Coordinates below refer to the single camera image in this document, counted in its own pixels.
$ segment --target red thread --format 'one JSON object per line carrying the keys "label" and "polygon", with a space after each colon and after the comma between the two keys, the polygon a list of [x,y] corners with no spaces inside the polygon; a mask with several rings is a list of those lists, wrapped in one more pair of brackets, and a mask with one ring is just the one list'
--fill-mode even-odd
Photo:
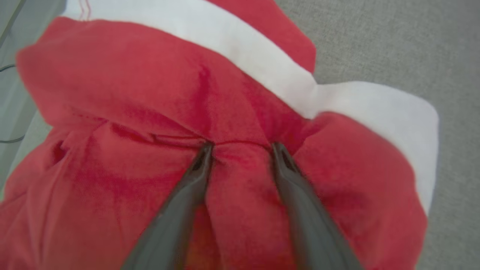
{"label": "red thread", "polygon": [[90,20],[90,14],[92,13],[92,9],[90,8],[90,3],[88,2],[88,0],[85,0],[85,3],[87,4],[87,8],[88,8],[88,14],[87,14],[87,21]]}
{"label": "red thread", "polygon": [[82,6],[82,0],[78,0],[78,4],[80,5],[80,8],[82,9],[82,13],[80,13],[80,17],[78,18],[78,20],[81,21],[82,17],[84,16],[84,7]]}

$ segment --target santa hat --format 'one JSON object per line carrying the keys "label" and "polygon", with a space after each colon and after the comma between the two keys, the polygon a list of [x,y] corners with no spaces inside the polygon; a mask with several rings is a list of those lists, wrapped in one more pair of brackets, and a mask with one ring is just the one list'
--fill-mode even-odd
{"label": "santa hat", "polygon": [[319,85],[272,0],[70,0],[17,57],[45,120],[8,180],[0,266],[119,269],[206,140],[188,269],[294,269],[271,174],[282,142],[366,269],[413,269],[438,116],[366,82]]}

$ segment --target black cable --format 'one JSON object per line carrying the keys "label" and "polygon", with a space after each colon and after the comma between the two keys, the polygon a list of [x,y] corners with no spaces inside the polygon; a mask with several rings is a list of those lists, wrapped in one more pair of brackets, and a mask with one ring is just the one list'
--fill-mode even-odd
{"label": "black cable", "polygon": [[7,69],[9,69],[9,68],[12,68],[12,67],[14,67],[14,66],[15,66],[15,64],[10,64],[10,65],[6,65],[6,66],[4,66],[4,67],[1,67],[1,68],[0,68],[0,72],[2,72],[2,71],[4,71],[4,70],[7,70]]}
{"label": "black cable", "polygon": [[[2,72],[4,70],[7,70],[9,68],[12,68],[14,66],[15,66],[15,64],[10,64],[10,65],[6,65],[4,67],[1,67],[0,72]],[[8,140],[8,141],[1,141],[0,140],[0,144],[12,144],[12,143],[19,142],[19,141],[23,140],[24,138],[25,138],[25,135],[21,136],[20,138],[13,139],[13,140]]]}

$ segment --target red cloth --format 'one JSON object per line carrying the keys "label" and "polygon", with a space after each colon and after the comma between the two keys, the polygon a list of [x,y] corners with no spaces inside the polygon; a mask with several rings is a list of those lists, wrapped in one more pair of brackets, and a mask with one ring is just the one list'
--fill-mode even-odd
{"label": "red cloth", "polygon": [[[273,1],[212,2],[313,71],[313,44]],[[188,269],[295,269],[274,141],[366,269],[414,269],[427,219],[413,170],[355,120],[306,120],[220,54],[133,23],[59,17],[17,65],[53,130],[7,182],[1,269],[119,269],[206,140],[215,162]]]}

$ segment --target white fur trim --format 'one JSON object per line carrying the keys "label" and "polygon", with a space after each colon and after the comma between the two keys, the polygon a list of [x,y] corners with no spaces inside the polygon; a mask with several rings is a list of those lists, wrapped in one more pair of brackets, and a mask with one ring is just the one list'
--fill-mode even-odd
{"label": "white fur trim", "polygon": [[215,51],[301,116],[344,114],[390,141],[410,162],[428,213],[435,185],[438,116],[426,101],[377,84],[317,85],[255,28],[205,0],[69,0],[62,16],[142,24]]}

